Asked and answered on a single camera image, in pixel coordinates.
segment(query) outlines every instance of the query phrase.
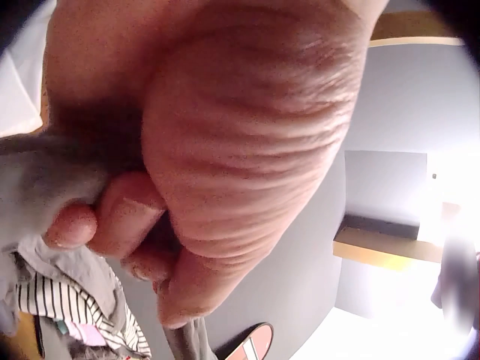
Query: gray fabric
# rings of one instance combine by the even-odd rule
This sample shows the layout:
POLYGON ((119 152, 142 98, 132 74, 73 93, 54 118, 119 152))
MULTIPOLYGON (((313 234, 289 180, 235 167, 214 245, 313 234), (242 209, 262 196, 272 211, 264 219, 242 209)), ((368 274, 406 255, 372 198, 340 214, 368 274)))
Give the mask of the gray fabric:
MULTIPOLYGON (((22 268, 22 262, 25 268, 31 269, 30 265, 25 263, 23 259, 17 259, 19 269, 22 268)), ((34 270, 31 271, 33 276, 19 277, 18 303, 20 311, 33 314, 36 318, 39 316, 51 318, 56 313, 55 319, 67 319, 76 324, 95 325, 106 342, 102 353, 110 348, 111 351, 109 352, 123 355, 121 356, 122 359, 127 356, 135 359, 149 359, 151 357, 150 347, 126 304, 124 311, 128 321, 126 321, 125 330, 121 334, 112 333, 113 325, 108 322, 105 316, 97 314, 98 316, 94 318, 98 309, 97 302, 91 296, 86 295, 84 289, 78 284, 67 279, 65 282, 58 282, 44 277, 34 270), (63 302, 60 297, 56 297, 54 300, 51 296, 53 293, 49 289, 53 288, 58 289, 59 294, 64 294, 63 302), (140 341, 143 343, 143 347, 137 347, 140 341)), ((88 350, 84 348, 87 347, 81 347, 83 349, 81 354, 85 352, 88 354, 88 350)), ((74 354, 77 353, 79 352, 75 349, 70 349, 70 354, 74 359, 76 358, 74 354)))
POLYGON ((122 360, 107 347, 88 347, 72 337, 62 335, 55 323, 45 317, 39 318, 41 346, 45 360, 122 360))
POLYGON ((164 328, 164 332, 176 360, 217 360, 208 345, 204 318, 190 321, 180 329, 164 328))
MULTIPOLYGON (((109 164, 94 161, 96 155, 91 149, 47 134, 0 140, 0 254, 18 250, 39 273, 57 280, 70 277, 101 304, 102 312, 112 322, 123 324, 120 309, 125 298, 106 275, 106 262, 86 247, 71 252, 49 249, 39 236, 65 203, 80 200, 93 204, 99 196, 108 178, 109 164)), ((0 284, 11 288, 16 279, 6 275, 3 268, 0 270, 0 284)), ((10 306, 6 293, 0 292, 0 300, 10 306)), ((3 326, 12 328, 8 321, 3 326)), ((203 319, 178 330, 165 329, 165 333, 176 360, 216 360, 203 319)))
POLYGON ((40 236, 31 236, 18 246, 18 253, 37 272, 61 282, 69 277, 80 285, 114 324, 114 332, 125 324, 125 295, 107 262, 85 246, 59 252, 45 245, 40 236))
POLYGON ((465 258, 458 255, 461 250, 465 250, 466 253, 473 252, 474 246, 460 241, 445 242, 442 266, 431 301, 437 308, 442 309, 444 307, 442 297, 445 295, 445 290, 453 291, 455 304, 458 307, 457 311, 462 316, 459 319, 466 320, 464 324, 457 325, 465 326, 466 330, 470 330, 472 326, 478 330, 480 252, 476 254, 476 266, 469 266, 465 258))
POLYGON ((18 322, 15 292, 17 271, 12 256, 0 253, 0 333, 8 336, 17 332, 18 322))

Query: gray clothing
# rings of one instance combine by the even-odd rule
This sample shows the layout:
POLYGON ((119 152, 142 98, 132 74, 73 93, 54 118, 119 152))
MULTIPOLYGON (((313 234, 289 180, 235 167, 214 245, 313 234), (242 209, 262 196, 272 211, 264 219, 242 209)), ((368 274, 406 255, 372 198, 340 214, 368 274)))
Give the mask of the gray clothing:
POLYGON ((117 304, 119 309, 123 307, 126 321, 115 324, 102 314, 95 298, 76 282, 69 279, 52 280, 34 270, 28 279, 19 279, 17 292, 18 306, 22 312, 74 324, 93 325, 115 353, 136 359, 151 357, 150 346, 126 303, 123 306, 117 304), (121 331, 115 331, 115 327, 121 327, 121 331))
MULTIPOLYGON (((18 251, 40 274, 59 281, 71 278, 101 304, 109 320, 123 326, 121 304, 125 298, 108 275, 105 260, 86 247, 71 252, 49 249, 39 236, 66 203, 93 204, 108 174, 122 171, 118 163, 113 169, 109 161, 99 163, 97 159, 94 149, 75 146, 57 136, 15 135, 1 139, 0 255, 13 261, 11 254, 18 251)), ((5 327, 10 333, 17 312, 11 291, 18 276, 11 266, 12 263, 0 265, 0 329, 5 327)), ((216 359, 208 345, 203 319, 178 330, 165 329, 165 333, 175 359, 216 359)))

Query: hand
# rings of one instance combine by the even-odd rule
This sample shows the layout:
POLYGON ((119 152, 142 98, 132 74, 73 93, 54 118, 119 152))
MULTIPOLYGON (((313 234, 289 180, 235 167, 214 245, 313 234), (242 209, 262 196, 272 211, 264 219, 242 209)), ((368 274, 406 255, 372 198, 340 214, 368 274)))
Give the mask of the hand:
POLYGON ((65 207, 44 240, 63 250, 88 245, 97 253, 122 260, 140 279, 163 282, 171 276, 176 257, 158 245, 161 238, 154 243, 144 238, 165 210, 147 174, 125 173, 108 185, 97 209, 85 204, 65 207))
MULTIPOLYGON (((271 252, 340 147, 385 1, 364 3, 59 1, 52 124, 112 160, 142 156, 150 178, 139 198, 127 181, 96 216, 76 205, 55 226, 86 229, 85 241, 97 219, 89 246, 122 258, 167 208, 183 248, 156 282, 160 321, 210 313, 271 252), (137 200, 105 210, 122 192, 137 200)), ((49 235, 68 242, 63 231, 49 235)), ((135 259, 164 263, 146 256, 135 259)))

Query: black and white striped fabric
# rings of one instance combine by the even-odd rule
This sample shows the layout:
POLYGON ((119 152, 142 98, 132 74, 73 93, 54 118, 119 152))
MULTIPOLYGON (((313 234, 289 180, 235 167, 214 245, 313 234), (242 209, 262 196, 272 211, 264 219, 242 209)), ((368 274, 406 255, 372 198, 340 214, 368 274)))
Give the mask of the black and white striped fabric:
POLYGON ((152 356, 146 338, 130 308, 125 304, 126 325, 114 333, 113 324, 102 314, 95 299, 74 281, 59 282, 39 273, 28 282, 17 285, 20 311, 52 319, 70 320, 76 324, 95 325, 113 350, 124 346, 136 356, 152 356))

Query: window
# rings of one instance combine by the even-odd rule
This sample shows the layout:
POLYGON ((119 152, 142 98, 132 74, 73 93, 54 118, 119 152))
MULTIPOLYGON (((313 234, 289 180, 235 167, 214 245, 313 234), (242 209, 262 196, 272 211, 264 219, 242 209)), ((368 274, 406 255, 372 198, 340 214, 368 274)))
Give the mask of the window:
POLYGON ((428 154, 418 240, 442 246, 454 236, 473 241, 480 251, 479 180, 479 154, 428 154))

